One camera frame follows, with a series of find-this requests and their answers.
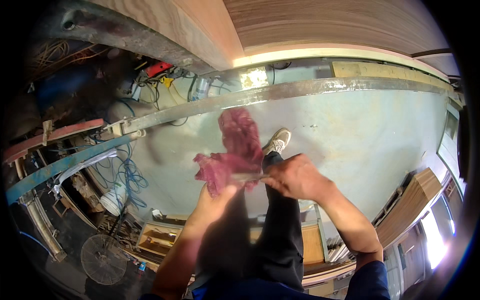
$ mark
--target cloth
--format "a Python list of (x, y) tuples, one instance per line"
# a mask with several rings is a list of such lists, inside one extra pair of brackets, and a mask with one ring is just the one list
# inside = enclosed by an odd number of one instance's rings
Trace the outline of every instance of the cloth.
[[(270, 152), (263, 159), (264, 171), (281, 161), (279, 153)], [(303, 291), (303, 239), (298, 201), (265, 187), (269, 206), (256, 244), (250, 244), (245, 196), (239, 192), (227, 205), (223, 216), (206, 232), (190, 290), (221, 277), (230, 281), (261, 278)]]
[[(240, 300), (240, 299), (328, 299), (295, 291), (281, 283), (262, 279), (241, 281), (217, 280), (193, 291), (195, 300)], [(157, 295), (147, 294), (141, 300), (161, 300)], [(374, 261), (355, 272), (350, 280), (346, 300), (389, 300), (387, 272), (382, 262)]]
[[(226, 153), (211, 153), (210, 157), (201, 153), (193, 159), (200, 165), (196, 180), (207, 182), (210, 196), (218, 196), (230, 183), (233, 173), (260, 173), (262, 169), (262, 146), (258, 137), (258, 127), (245, 108), (226, 109), (218, 118), (223, 134), (223, 146)], [(251, 191), (258, 181), (245, 183)]]

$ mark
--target shoe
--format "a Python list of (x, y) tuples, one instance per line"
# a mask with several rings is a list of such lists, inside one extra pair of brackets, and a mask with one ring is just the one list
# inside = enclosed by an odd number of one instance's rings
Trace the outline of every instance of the shoe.
[(288, 145), (291, 137), (292, 132), (290, 130), (287, 128), (280, 129), (272, 136), (272, 139), (267, 147), (264, 148), (264, 155), (267, 155), (272, 151), (282, 154), (282, 150)]

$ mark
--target forearm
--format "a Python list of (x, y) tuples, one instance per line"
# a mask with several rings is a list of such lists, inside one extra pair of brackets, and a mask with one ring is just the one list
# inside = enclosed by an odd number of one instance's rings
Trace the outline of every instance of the forearm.
[(352, 204), (332, 182), (329, 191), (319, 192), (315, 200), (332, 220), (345, 245), (351, 252), (378, 253), (382, 246), (370, 221)]
[(152, 292), (165, 300), (180, 299), (195, 270), (206, 227), (187, 220), (179, 238), (157, 270)]

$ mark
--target leg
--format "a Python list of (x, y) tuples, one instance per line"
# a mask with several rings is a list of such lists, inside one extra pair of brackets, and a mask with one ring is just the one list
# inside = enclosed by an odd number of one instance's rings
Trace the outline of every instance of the leg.
[[(283, 161), (278, 152), (270, 152), (263, 169)], [(266, 186), (268, 211), (262, 234), (246, 266), (246, 276), (283, 283), (303, 291), (303, 239), (300, 208), (295, 199), (282, 196)]]
[(250, 227), (243, 191), (230, 201), (223, 216), (205, 233), (200, 246), (193, 290), (217, 276), (239, 280), (250, 251)]

